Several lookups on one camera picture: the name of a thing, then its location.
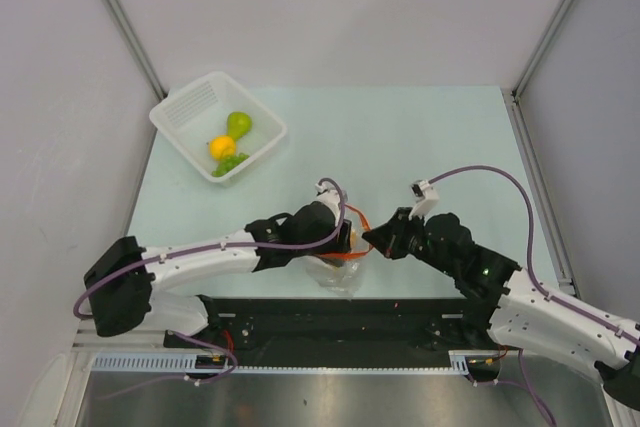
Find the clear zip top bag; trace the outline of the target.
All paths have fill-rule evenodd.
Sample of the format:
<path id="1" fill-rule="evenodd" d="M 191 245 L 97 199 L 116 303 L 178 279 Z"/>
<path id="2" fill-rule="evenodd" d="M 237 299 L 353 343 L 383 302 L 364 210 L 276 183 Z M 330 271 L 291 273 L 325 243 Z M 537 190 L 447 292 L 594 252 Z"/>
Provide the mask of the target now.
<path id="1" fill-rule="evenodd" d="M 371 229 L 364 213 L 352 205 L 346 206 L 346 219 L 352 222 L 353 229 L 362 234 Z M 352 298 L 362 285 L 364 272 L 364 258 L 373 250 L 365 242 L 365 248 L 353 252 L 351 260 L 330 260 L 325 257 L 310 257 L 307 262 L 306 273 L 322 289 L 333 294 Z"/>

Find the yellow fake lemon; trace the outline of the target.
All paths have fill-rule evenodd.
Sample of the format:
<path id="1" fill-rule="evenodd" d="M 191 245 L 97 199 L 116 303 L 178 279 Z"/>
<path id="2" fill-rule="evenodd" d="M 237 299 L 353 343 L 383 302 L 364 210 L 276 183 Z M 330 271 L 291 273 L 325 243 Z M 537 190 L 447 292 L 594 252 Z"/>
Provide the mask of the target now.
<path id="1" fill-rule="evenodd" d="M 221 135 L 208 143 L 208 149 L 210 156 L 220 161 L 236 153 L 236 141 L 229 135 Z"/>

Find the light green fake pear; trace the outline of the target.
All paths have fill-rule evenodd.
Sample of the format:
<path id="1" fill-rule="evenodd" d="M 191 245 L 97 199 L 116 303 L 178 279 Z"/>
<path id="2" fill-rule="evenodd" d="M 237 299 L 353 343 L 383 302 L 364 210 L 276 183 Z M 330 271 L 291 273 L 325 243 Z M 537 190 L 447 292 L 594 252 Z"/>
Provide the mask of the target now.
<path id="1" fill-rule="evenodd" d="M 226 126 L 227 135 L 234 141 L 238 141 L 251 131 L 253 121 L 249 114 L 241 111 L 234 111 L 228 115 Z"/>

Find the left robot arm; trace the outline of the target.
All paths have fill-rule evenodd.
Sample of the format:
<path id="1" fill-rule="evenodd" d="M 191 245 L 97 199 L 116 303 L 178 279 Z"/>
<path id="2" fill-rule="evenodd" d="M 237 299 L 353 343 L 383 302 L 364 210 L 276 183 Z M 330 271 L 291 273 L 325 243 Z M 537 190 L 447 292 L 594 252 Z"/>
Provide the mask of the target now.
<path id="1" fill-rule="evenodd" d="M 219 240 L 177 247 L 141 246 L 133 236 L 116 240 L 85 273 L 73 314 L 93 322 L 101 337 L 128 333 L 160 320 L 197 345 L 214 344 L 221 323 L 206 299 L 174 296 L 171 289 L 229 274 L 280 268 L 302 257 L 343 259 L 355 232 L 340 200 L 322 194 L 296 213 L 258 219 Z"/>

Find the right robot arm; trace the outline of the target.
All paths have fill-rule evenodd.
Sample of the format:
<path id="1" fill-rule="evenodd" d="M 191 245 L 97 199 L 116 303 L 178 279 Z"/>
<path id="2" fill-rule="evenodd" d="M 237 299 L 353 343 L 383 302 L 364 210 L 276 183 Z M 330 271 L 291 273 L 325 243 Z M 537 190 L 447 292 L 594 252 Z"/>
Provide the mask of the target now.
<path id="1" fill-rule="evenodd" d="M 517 262 L 476 243 L 452 214 L 423 220 L 398 209 L 363 238 L 388 259 L 412 256 L 453 279 L 471 308 L 461 323 L 473 348 L 530 351 L 601 383 L 617 402 L 639 407 L 639 324 L 551 287 L 536 287 Z"/>

